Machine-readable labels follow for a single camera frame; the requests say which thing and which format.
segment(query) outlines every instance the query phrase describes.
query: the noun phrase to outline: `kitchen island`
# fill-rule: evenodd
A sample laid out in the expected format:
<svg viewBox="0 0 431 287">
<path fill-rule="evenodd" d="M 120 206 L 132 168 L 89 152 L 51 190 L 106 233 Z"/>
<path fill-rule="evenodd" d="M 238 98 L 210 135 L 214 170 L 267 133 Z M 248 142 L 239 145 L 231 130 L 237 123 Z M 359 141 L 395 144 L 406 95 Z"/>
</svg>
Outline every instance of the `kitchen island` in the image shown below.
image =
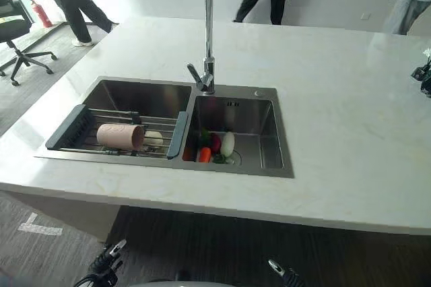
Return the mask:
<svg viewBox="0 0 431 287">
<path fill-rule="evenodd" d="M 276 88 L 294 178 L 37 158 L 97 77 L 192 82 L 205 24 L 134 17 L 0 138 L 0 189 L 101 241 L 120 205 L 431 234 L 431 39 L 215 24 L 215 84 Z"/>
</svg>

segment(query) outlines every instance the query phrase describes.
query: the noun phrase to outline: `red fire extinguisher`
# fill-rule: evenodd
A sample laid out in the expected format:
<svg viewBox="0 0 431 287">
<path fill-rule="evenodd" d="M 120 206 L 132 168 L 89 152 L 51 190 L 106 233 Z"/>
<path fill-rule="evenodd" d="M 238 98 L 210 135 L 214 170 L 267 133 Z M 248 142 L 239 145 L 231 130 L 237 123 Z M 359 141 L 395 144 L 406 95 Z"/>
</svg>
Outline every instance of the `red fire extinguisher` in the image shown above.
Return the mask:
<svg viewBox="0 0 431 287">
<path fill-rule="evenodd" d="M 31 0 L 31 2 L 32 2 L 32 9 L 33 9 L 34 13 L 36 13 L 38 15 L 40 21 L 42 21 L 43 26 L 45 28 L 50 28 L 51 26 L 53 26 L 53 24 L 49 20 L 48 16 L 46 15 L 45 10 L 43 10 L 43 7 L 40 4 L 37 4 L 33 0 Z"/>
</svg>

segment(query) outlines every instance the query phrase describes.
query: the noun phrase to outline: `white tape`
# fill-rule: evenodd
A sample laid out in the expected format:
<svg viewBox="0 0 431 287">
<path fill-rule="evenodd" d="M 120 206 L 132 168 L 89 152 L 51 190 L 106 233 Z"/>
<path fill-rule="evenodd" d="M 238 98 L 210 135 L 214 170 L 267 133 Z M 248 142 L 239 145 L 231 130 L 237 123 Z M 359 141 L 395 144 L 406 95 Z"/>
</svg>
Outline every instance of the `white tape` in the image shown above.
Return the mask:
<svg viewBox="0 0 431 287">
<path fill-rule="evenodd" d="M 32 213 L 28 218 L 27 222 L 21 223 L 18 231 L 45 234 L 45 235 L 61 235 L 63 233 L 62 228 L 50 228 L 48 226 L 41 226 L 33 224 L 34 220 L 37 218 L 38 214 Z"/>
</svg>

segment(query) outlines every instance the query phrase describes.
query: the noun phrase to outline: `chrome faucet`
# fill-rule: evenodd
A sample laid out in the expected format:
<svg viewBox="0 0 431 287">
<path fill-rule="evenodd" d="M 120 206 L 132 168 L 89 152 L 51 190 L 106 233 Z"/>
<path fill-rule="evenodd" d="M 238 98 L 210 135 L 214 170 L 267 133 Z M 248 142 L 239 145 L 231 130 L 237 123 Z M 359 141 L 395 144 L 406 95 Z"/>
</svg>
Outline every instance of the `chrome faucet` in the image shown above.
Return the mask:
<svg viewBox="0 0 431 287">
<path fill-rule="evenodd" d="M 206 41 L 205 41 L 205 58 L 203 60 L 204 74 L 199 77 L 195 66 L 191 63 L 187 65 L 191 75 L 196 81 L 197 88 L 206 93 L 214 93 L 214 63 L 213 57 L 213 0 L 205 0 L 205 24 L 206 24 Z"/>
</svg>

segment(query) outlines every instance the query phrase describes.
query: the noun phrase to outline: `carrot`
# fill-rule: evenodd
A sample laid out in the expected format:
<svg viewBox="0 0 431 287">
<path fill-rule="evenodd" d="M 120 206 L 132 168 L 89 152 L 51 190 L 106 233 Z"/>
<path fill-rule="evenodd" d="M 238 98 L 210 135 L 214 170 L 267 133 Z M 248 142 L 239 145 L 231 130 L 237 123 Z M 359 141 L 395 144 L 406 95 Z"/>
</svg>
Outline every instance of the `carrot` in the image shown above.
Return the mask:
<svg viewBox="0 0 431 287">
<path fill-rule="evenodd" d="M 201 149 L 201 155 L 199 156 L 199 162 L 209 162 L 211 159 L 211 149 L 205 147 Z"/>
</svg>

